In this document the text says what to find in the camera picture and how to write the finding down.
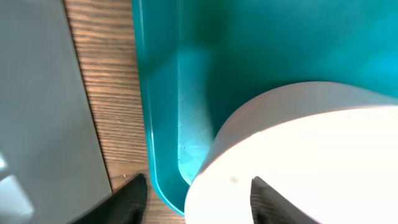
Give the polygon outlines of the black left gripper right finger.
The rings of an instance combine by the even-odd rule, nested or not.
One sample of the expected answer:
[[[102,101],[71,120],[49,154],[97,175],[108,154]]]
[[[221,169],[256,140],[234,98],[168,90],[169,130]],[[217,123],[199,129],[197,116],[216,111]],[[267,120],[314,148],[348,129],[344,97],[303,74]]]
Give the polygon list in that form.
[[[258,176],[251,181],[250,205],[254,224],[318,224]]]

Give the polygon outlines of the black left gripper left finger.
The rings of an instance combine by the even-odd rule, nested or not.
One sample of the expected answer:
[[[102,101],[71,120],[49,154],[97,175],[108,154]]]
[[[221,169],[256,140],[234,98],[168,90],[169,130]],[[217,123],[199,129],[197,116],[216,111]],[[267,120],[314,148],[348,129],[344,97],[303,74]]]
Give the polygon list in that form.
[[[73,224],[141,224],[147,205],[148,186],[137,174],[116,193]]]

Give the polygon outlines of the small white bowl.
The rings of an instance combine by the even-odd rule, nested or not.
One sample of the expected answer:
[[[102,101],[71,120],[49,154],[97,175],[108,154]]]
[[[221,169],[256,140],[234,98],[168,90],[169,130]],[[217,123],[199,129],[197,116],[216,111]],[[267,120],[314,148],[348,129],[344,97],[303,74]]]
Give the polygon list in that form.
[[[397,99],[303,82],[237,109],[185,199],[187,223],[254,223],[260,177],[318,223],[397,222]]]

